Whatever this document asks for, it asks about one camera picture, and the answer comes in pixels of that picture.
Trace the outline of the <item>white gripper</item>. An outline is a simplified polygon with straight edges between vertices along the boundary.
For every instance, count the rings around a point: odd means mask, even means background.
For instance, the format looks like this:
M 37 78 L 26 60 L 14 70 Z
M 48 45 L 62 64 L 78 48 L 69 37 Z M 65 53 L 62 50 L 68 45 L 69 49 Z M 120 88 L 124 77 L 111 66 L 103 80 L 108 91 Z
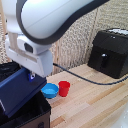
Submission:
M 9 33 L 6 35 L 5 49 L 7 56 L 21 66 L 30 70 L 29 81 L 35 74 L 46 77 L 52 72 L 51 45 L 40 45 L 32 42 L 24 35 Z

